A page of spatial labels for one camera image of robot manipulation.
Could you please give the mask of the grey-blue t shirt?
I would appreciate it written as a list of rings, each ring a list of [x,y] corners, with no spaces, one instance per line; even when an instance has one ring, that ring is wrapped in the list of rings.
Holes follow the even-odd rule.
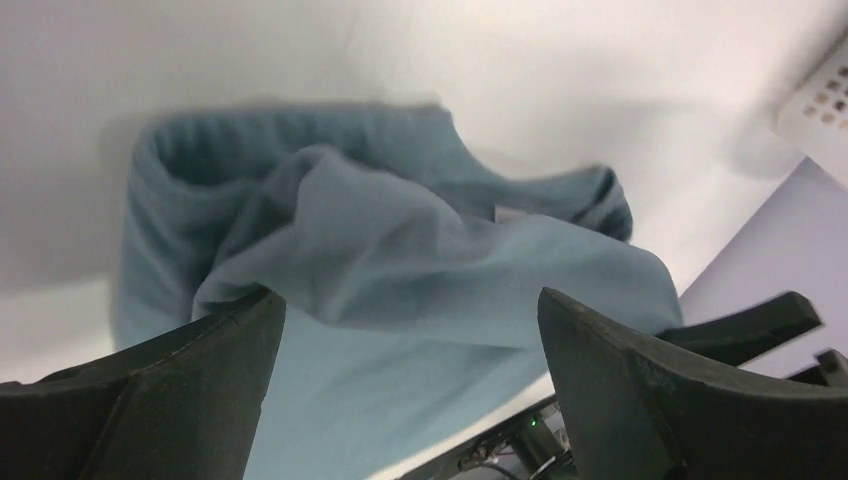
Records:
[[[544,288],[645,333],[680,326],[632,228],[611,169],[503,178],[437,106],[173,116],[133,152],[114,337],[273,291],[285,327],[245,475],[365,479],[546,372]]]

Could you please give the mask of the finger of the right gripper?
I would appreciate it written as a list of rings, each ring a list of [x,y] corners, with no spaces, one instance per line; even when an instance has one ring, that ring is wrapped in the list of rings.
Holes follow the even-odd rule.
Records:
[[[847,358],[842,353],[829,349],[817,354],[816,361],[811,367],[789,376],[788,380],[826,387],[847,387]]]
[[[705,358],[738,367],[823,325],[812,303],[785,292],[746,310],[658,338]]]

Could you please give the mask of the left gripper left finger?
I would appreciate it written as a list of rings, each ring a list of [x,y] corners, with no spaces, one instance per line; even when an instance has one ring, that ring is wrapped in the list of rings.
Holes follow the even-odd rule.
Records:
[[[5,479],[240,479],[286,304],[258,291],[31,383],[1,386]]]

